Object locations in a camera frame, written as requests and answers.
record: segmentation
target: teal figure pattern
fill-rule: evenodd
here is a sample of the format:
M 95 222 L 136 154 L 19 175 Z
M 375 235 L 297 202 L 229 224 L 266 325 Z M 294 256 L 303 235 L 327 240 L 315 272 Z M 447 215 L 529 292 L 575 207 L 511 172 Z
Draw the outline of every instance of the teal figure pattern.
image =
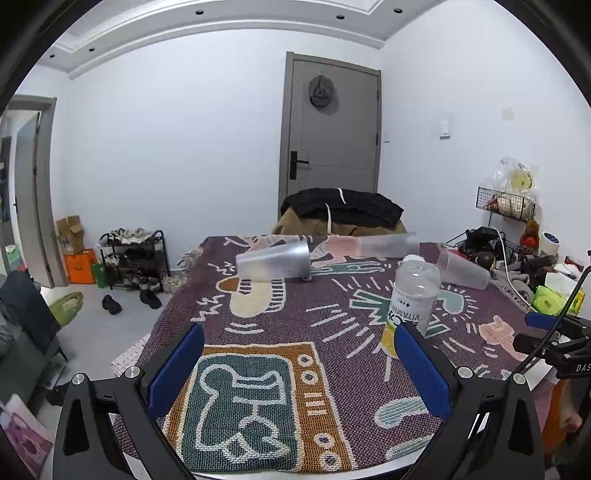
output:
M 202 357 L 196 368 L 181 446 L 187 467 L 295 470 L 303 447 L 291 362 L 219 353 Z

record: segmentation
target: cardboard box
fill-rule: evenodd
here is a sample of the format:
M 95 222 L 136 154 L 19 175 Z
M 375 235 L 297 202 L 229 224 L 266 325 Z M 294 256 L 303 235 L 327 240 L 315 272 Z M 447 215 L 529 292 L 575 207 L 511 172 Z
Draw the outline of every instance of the cardboard box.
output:
M 64 255 L 80 255 L 84 251 L 84 227 L 78 215 L 58 220 L 57 231 Z

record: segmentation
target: door handle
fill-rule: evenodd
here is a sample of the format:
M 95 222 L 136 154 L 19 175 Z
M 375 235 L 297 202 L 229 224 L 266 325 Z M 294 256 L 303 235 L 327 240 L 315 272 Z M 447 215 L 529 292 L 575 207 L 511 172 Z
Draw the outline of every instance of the door handle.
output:
M 306 161 L 306 160 L 298 160 L 297 159 L 297 150 L 292 150 L 290 152 L 290 180 L 296 180 L 297 179 L 297 164 L 298 163 L 304 163 L 306 165 L 309 165 L 310 162 Z

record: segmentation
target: open doorway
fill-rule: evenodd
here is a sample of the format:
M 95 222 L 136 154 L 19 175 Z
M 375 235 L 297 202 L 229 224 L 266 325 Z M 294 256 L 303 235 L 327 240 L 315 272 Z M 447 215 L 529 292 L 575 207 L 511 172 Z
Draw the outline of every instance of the open doorway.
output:
M 45 287 L 67 284 L 50 197 L 56 99 L 16 95 L 0 124 L 0 270 L 28 270 Z

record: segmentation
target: pink bag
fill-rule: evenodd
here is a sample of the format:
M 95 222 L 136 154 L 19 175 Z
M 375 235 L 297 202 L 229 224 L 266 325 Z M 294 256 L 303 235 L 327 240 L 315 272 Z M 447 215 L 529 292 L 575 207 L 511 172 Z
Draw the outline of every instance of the pink bag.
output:
M 13 395 L 0 414 L 0 426 L 30 472 L 39 478 L 43 463 L 53 445 L 53 438 L 18 395 Z

